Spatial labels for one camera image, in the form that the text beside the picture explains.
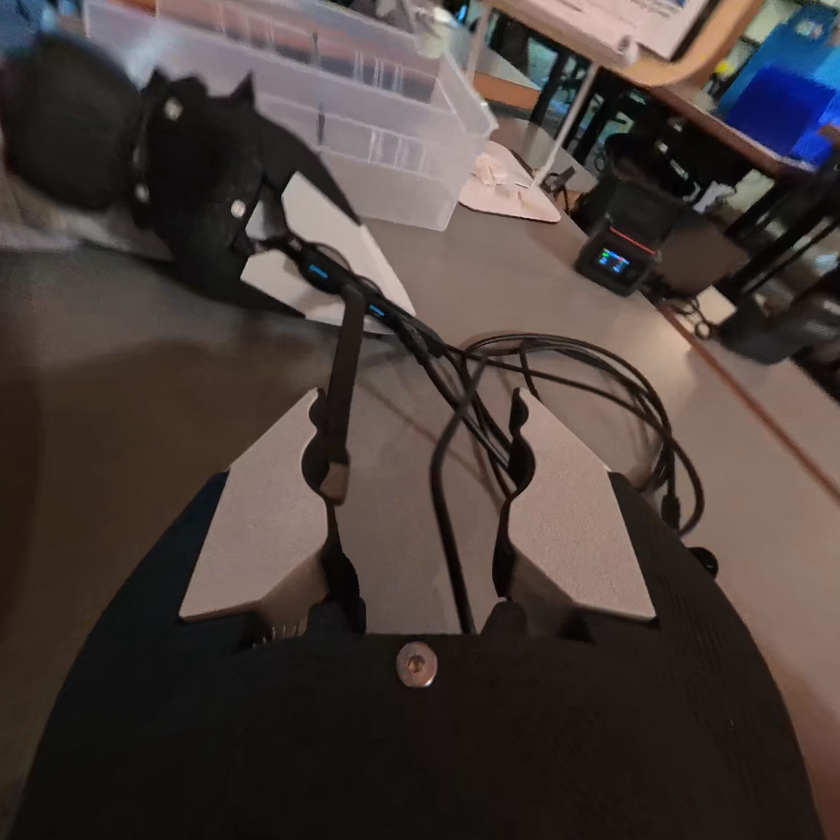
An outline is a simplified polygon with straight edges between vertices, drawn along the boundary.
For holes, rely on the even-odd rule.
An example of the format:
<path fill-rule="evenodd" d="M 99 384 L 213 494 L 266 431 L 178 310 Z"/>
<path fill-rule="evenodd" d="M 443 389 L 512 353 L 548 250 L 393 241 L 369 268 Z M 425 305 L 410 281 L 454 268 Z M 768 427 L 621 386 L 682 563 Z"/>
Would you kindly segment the black battery charger case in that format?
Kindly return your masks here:
<path fill-rule="evenodd" d="M 612 294 L 628 298 L 654 273 L 661 249 L 628 233 L 605 215 L 592 228 L 573 268 L 581 277 Z"/>

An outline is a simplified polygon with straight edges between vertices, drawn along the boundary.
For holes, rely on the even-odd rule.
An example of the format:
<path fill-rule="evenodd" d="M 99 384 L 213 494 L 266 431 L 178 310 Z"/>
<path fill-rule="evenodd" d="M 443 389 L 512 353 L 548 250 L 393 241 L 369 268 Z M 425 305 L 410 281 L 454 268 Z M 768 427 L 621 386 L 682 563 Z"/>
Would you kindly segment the wooden framed poster stand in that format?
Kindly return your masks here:
<path fill-rule="evenodd" d="M 690 82 L 708 79 L 762 6 L 760 1 L 720 2 L 482 2 L 472 36 L 465 77 L 478 91 L 492 91 L 476 68 L 486 44 L 490 12 L 497 10 L 591 62 L 570 119 L 599 70 L 609 70 L 654 94 L 677 93 Z M 468 209 L 554 224 L 562 213 L 541 189 L 571 127 L 560 131 L 546 161 L 529 175 L 498 143 L 479 153 L 459 201 Z"/>

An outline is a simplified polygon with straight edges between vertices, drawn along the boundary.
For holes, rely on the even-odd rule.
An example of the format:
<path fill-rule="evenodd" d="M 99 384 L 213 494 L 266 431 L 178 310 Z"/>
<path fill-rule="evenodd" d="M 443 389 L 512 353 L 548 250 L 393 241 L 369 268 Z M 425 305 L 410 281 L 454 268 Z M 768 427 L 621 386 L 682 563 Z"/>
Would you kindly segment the blue plastic bin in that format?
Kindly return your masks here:
<path fill-rule="evenodd" d="M 836 87 L 765 65 L 724 107 L 721 118 L 780 157 L 820 166 L 833 152 L 821 130 L 838 123 L 838 109 Z"/>

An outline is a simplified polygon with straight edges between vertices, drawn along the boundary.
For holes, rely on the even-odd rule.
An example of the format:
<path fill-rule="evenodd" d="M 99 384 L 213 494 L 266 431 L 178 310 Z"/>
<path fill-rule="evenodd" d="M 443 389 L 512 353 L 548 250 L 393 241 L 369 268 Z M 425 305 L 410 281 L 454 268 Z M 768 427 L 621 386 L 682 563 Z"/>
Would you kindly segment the brown wooden table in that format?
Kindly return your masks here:
<path fill-rule="evenodd" d="M 723 176 L 760 172 L 772 186 L 731 221 L 726 236 L 739 243 L 758 240 L 760 230 L 786 213 L 795 220 L 794 231 L 803 235 L 805 221 L 821 223 L 838 218 L 838 147 L 829 146 L 821 165 L 807 164 L 773 152 L 747 135 L 701 111 L 677 91 L 656 88 L 642 91 L 619 76 L 599 70 L 586 105 L 600 99 L 590 117 L 582 112 L 570 125 L 562 148 L 584 164 L 597 145 L 606 147 L 606 126 L 621 114 L 631 120 L 633 137 L 653 139 L 692 175 L 700 186 L 722 183 Z M 816 217 L 823 211 L 822 217 Z"/>

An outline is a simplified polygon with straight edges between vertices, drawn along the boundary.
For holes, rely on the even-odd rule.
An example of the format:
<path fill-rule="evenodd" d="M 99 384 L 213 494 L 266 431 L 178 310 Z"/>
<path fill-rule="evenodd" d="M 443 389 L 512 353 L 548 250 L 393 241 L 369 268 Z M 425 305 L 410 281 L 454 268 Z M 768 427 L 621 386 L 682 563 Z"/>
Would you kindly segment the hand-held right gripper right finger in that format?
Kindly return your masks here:
<path fill-rule="evenodd" d="M 655 607 L 613 487 L 614 474 L 526 388 L 511 398 L 509 474 L 492 561 L 497 595 L 528 629 L 558 637 L 606 616 L 651 624 Z"/>

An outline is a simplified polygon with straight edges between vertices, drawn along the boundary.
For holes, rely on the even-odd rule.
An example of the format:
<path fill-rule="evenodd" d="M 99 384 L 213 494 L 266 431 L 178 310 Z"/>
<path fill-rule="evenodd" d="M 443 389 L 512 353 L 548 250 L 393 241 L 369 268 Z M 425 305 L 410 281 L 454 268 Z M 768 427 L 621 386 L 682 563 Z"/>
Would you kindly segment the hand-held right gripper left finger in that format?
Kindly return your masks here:
<path fill-rule="evenodd" d="M 269 630 L 294 634 L 326 600 L 365 632 L 335 504 L 316 487 L 326 402 L 310 390 L 229 467 L 180 606 L 184 622 L 255 613 Z"/>

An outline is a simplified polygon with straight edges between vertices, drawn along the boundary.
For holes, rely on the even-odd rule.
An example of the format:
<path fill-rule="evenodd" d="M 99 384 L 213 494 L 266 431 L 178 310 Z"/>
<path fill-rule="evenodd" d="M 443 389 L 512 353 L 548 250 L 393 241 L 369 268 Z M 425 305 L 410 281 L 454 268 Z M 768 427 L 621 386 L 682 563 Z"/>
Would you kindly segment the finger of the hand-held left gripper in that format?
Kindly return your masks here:
<path fill-rule="evenodd" d="M 373 281 L 383 293 L 394 291 L 394 271 L 387 262 L 359 253 L 353 255 L 350 264 L 358 275 Z M 241 280 L 300 313 L 310 322 L 334 328 L 341 325 L 344 315 L 342 299 L 307 283 L 291 260 L 281 253 L 261 253 L 250 257 Z"/>
<path fill-rule="evenodd" d="M 394 271 L 368 227 L 354 222 L 301 172 L 291 177 L 280 200 L 287 226 L 293 234 L 326 245 L 330 251 L 340 254 L 350 268 L 350 259 L 354 254 L 361 253 L 387 262 Z M 414 305 L 395 271 L 394 291 L 385 294 L 409 313 L 416 315 Z"/>

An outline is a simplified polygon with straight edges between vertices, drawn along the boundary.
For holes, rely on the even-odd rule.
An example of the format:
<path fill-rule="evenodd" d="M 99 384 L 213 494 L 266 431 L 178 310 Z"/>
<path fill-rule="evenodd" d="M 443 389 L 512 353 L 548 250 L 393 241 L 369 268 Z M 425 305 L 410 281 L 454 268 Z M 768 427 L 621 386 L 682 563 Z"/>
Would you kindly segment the clear plastic bin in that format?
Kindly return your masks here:
<path fill-rule="evenodd" d="M 444 231 L 497 121 L 413 10 L 331 2 L 85 2 L 87 35 L 143 87 L 153 70 L 257 109 L 320 154 L 358 215 Z"/>

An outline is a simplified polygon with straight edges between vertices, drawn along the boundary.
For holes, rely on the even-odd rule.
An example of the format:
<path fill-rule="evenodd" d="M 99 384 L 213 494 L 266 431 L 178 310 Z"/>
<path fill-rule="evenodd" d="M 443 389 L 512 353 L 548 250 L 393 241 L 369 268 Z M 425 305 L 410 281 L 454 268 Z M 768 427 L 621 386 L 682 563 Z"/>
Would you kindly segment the black usb hub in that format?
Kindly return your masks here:
<path fill-rule="evenodd" d="M 432 328 L 387 297 L 371 279 L 355 272 L 340 254 L 330 251 L 326 245 L 295 234 L 274 237 L 265 245 L 268 243 L 291 259 L 310 286 L 335 297 L 341 297 L 348 289 L 358 292 L 365 313 L 394 335 L 407 336 L 412 345 L 422 346 L 435 359 L 446 355 L 446 342 Z"/>

